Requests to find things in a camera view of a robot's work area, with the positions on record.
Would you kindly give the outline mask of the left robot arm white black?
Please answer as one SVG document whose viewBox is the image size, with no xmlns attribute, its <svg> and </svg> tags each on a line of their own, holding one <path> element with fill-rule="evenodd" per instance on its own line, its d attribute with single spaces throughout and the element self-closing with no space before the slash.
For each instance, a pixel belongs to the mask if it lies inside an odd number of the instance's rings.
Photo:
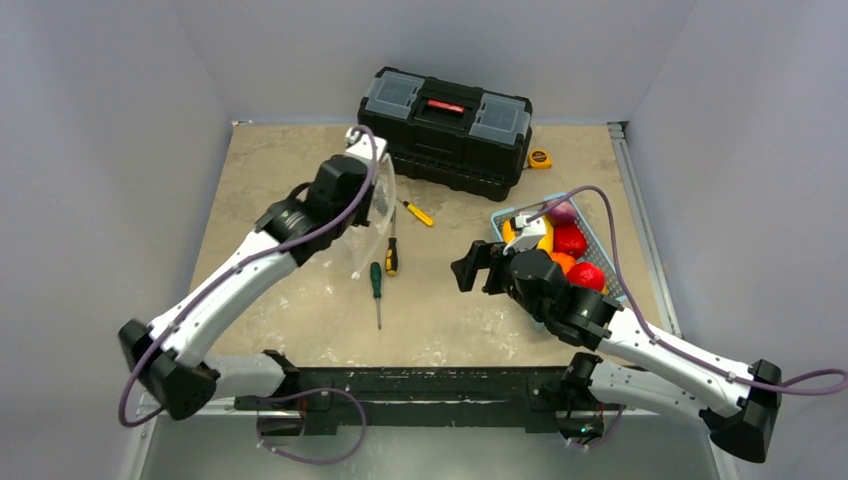
<svg viewBox="0 0 848 480">
<path fill-rule="evenodd" d="M 324 161 L 311 182 L 269 206 L 236 252 L 177 305 L 148 324 L 128 321 L 118 333 L 134 380 L 174 420 L 212 400 L 254 396 L 284 409 L 298 382 L 280 353 L 210 354 L 211 346 L 262 294 L 328 249 L 350 227 L 366 227 L 377 183 L 391 181 L 389 155 L 375 165 L 347 153 Z"/>
</svg>

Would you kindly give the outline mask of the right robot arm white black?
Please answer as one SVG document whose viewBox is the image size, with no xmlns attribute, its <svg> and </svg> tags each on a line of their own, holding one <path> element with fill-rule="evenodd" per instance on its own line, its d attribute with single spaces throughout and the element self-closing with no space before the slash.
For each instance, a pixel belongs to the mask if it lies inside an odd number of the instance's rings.
<svg viewBox="0 0 848 480">
<path fill-rule="evenodd" d="M 561 392 L 576 407 L 597 399 L 701 421 L 712 443 L 751 463 L 766 460 L 781 396 L 782 371 L 767 360 L 751 364 L 703 350 L 674 335 L 650 334 L 636 312 L 596 290 L 570 283 L 541 250 L 513 252 L 504 243 L 473 242 L 451 263 L 460 291 L 506 294 L 558 340 L 637 366 L 629 373 L 596 364 L 564 376 Z"/>
</svg>

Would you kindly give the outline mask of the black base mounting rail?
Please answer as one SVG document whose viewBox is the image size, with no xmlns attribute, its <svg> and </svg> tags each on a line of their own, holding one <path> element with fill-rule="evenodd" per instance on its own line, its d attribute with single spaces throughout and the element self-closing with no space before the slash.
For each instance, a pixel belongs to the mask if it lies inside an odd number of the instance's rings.
<svg viewBox="0 0 848 480">
<path fill-rule="evenodd" d="M 290 412 L 279 435 L 333 435 L 341 426 L 518 428 L 577 436 L 578 421 L 618 408 L 588 390 L 580 371 L 547 367 L 303 367 L 267 397 L 239 396 L 238 411 Z"/>
</svg>

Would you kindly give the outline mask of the green handled screwdriver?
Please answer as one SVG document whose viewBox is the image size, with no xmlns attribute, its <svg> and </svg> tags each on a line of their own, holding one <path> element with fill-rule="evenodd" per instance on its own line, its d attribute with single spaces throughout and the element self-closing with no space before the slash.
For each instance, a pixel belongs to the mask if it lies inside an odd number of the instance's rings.
<svg viewBox="0 0 848 480">
<path fill-rule="evenodd" d="M 382 329 L 382 312 L 381 312 L 381 298 L 382 298 L 382 267 L 381 265 L 374 261 L 369 266 L 369 280 L 372 289 L 372 297 L 375 302 L 376 308 L 376 323 L 377 329 Z"/>
</svg>

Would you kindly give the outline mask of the yellow tape measure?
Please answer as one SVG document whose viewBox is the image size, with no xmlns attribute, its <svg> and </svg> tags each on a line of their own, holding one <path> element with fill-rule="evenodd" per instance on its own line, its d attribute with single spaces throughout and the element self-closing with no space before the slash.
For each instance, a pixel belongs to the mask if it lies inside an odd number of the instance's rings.
<svg viewBox="0 0 848 480">
<path fill-rule="evenodd" d="M 552 167 L 552 159 L 547 151 L 543 149 L 534 149 L 527 155 L 527 168 L 535 170 L 545 170 Z"/>
</svg>

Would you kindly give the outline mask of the clear zip top bag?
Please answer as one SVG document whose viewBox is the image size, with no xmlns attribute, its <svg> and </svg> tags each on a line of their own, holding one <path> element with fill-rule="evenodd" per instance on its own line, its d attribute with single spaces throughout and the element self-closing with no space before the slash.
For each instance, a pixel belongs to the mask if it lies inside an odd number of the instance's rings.
<svg viewBox="0 0 848 480">
<path fill-rule="evenodd" d="M 351 227 L 345 236 L 345 252 L 348 254 L 350 279 L 359 280 L 369 269 L 369 264 L 382 250 L 392 218 L 395 214 L 396 180 L 390 154 L 386 153 L 376 170 L 375 185 L 370 206 L 367 209 L 367 226 Z"/>
</svg>

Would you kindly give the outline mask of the red tomato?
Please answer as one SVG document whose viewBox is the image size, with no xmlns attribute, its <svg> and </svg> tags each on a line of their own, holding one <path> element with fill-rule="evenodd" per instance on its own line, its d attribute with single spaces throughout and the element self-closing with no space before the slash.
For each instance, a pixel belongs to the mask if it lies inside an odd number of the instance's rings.
<svg viewBox="0 0 848 480">
<path fill-rule="evenodd" d="M 580 287 L 603 293 L 606 288 L 606 275 L 602 269 L 589 262 L 575 264 L 567 273 L 567 280 Z"/>
</svg>

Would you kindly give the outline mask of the black plastic toolbox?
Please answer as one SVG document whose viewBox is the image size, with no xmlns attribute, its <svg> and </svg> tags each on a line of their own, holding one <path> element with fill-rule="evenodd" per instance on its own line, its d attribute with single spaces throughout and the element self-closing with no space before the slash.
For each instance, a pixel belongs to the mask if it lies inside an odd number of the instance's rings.
<svg viewBox="0 0 848 480">
<path fill-rule="evenodd" d="M 524 170 L 532 114 L 525 97 L 384 67 L 357 121 L 386 140 L 397 174 L 502 202 Z"/>
</svg>

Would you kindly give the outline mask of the small yellow screwdriver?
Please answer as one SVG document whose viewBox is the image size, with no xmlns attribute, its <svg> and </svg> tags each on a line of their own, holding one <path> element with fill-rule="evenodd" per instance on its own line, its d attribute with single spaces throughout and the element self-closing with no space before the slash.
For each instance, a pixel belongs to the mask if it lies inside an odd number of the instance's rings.
<svg viewBox="0 0 848 480">
<path fill-rule="evenodd" d="M 421 210 L 418 206 L 414 205 L 409 201 L 402 201 L 401 204 L 410 214 L 412 214 L 418 221 L 420 221 L 425 226 L 433 227 L 435 225 L 433 218 L 427 213 L 425 213 L 423 210 Z"/>
</svg>

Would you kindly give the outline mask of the black yellow screwdriver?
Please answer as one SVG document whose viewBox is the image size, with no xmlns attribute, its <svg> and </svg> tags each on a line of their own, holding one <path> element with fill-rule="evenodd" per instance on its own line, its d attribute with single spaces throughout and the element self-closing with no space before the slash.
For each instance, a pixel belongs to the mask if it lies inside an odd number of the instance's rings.
<svg viewBox="0 0 848 480">
<path fill-rule="evenodd" d="M 396 237 L 396 213 L 393 213 L 390 219 L 388 248 L 385 257 L 385 273 L 387 276 L 395 276 L 399 265 L 398 256 L 398 241 Z"/>
</svg>

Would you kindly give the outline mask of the light blue plastic basket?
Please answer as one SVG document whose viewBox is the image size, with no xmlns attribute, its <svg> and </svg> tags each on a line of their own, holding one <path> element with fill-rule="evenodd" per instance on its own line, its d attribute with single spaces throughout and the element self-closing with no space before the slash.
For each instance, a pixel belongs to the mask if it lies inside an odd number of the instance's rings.
<svg viewBox="0 0 848 480">
<path fill-rule="evenodd" d="M 504 225 L 512 217 L 524 211 L 542 210 L 547 202 L 555 201 L 564 195 L 565 192 L 558 192 L 552 195 L 547 195 L 542 200 L 536 201 L 535 203 L 507 207 L 495 211 L 490 215 L 490 223 L 495 237 L 500 241 L 506 242 Z M 627 299 L 624 290 L 620 286 L 613 257 L 610 255 L 610 251 L 602 245 L 602 242 L 597 235 L 595 225 L 585 215 L 584 211 L 577 206 L 574 197 L 570 198 L 568 202 L 576 211 L 575 225 L 587 240 L 587 250 L 584 255 L 579 258 L 579 261 L 592 263 L 599 267 L 600 270 L 604 272 L 605 287 L 609 290 L 609 294 L 617 301 L 622 302 L 625 306 L 629 307 L 630 302 Z"/>
</svg>

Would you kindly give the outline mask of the red bell pepper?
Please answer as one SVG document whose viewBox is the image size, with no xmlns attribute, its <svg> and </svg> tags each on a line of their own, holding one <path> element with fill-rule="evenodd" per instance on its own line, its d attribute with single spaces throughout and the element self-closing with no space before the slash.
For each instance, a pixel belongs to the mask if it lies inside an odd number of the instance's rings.
<svg viewBox="0 0 848 480">
<path fill-rule="evenodd" d="M 581 259 L 588 250 L 588 241 L 575 224 L 560 224 L 554 227 L 553 251 Z"/>
</svg>

